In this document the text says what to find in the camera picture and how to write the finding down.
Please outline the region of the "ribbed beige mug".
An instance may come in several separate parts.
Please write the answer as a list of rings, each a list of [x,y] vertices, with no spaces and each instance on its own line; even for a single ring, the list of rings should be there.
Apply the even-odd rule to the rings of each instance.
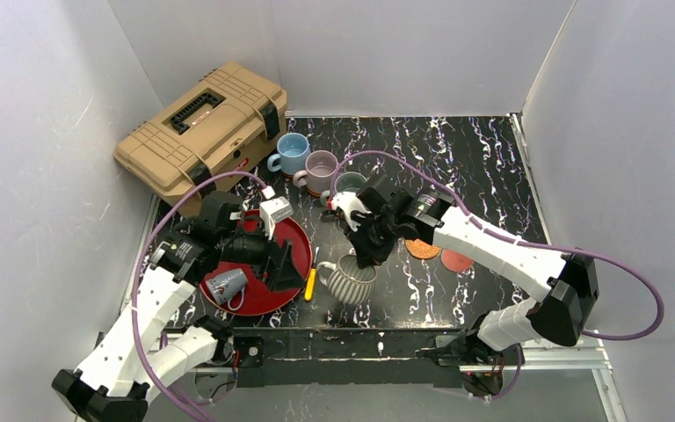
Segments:
[[[355,255],[346,254],[335,262],[316,264],[316,275],[329,293],[346,305],[365,302],[373,293],[376,270],[373,266],[360,267]]]

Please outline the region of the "light blue mug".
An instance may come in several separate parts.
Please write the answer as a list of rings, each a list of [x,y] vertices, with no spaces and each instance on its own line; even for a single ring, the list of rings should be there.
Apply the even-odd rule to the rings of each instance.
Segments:
[[[310,152],[309,140],[305,135],[287,133],[278,140],[276,153],[268,157],[267,169],[292,177],[296,172],[305,169],[306,158]]]

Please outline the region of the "dark grey mug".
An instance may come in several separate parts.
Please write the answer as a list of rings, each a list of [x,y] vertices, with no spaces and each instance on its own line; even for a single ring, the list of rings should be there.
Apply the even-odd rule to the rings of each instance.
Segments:
[[[317,193],[317,196],[320,198],[321,204],[323,206],[327,205],[328,199],[331,197],[330,187],[334,176],[336,176],[335,180],[336,193],[340,192],[356,193],[367,182],[367,178],[365,176],[355,171],[347,171],[340,174],[339,176],[336,173],[330,174],[325,179],[326,183],[325,188]]]

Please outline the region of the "lilac mug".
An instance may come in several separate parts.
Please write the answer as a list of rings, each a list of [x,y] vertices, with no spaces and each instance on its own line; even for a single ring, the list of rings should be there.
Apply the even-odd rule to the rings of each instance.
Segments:
[[[320,197],[330,187],[331,178],[335,175],[338,160],[327,150],[317,150],[310,153],[304,164],[304,169],[297,171],[292,178],[296,187],[306,188],[313,196]]]

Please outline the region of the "red apple coaster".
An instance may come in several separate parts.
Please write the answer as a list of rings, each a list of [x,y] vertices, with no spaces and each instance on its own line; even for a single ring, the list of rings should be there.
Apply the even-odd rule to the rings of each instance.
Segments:
[[[450,272],[463,273],[474,265],[474,260],[459,252],[444,249],[440,254],[442,265]]]

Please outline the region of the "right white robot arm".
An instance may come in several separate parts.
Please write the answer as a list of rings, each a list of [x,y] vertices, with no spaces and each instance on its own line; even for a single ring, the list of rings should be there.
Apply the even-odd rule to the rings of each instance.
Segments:
[[[399,239],[420,240],[460,253],[526,292],[524,301],[480,317],[467,335],[470,345],[503,351],[544,338],[575,346],[599,297],[593,258],[527,247],[465,214],[438,189],[411,194],[385,176],[373,176],[356,193],[335,193],[330,208],[343,213],[361,267],[386,261]]]

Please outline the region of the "small white grey mug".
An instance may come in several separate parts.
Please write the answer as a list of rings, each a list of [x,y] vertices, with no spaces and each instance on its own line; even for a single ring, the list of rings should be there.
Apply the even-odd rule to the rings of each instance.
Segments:
[[[226,305],[229,310],[239,310],[243,306],[247,276],[241,268],[229,270],[204,281],[210,298],[217,305]],[[239,295],[240,301],[232,305],[233,298]]]

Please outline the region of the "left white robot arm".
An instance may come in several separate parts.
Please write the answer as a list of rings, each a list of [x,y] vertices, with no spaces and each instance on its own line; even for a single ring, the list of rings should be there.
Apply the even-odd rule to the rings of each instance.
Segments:
[[[251,215],[243,198],[210,193],[197,215],[170,229],[112,328],[75,369],[62,369],[53,379],[53,390],[73,413],[85,421],[141,421],[159,394],[169,395],[172,383],[231,340],[228,323],[203,316],[147,355],[173,313],[220,263],[253,267],[273,290],[303,286],[306,274],[294,264],[292,242],[275,236],[293,208],[270,188],[265,195]]]

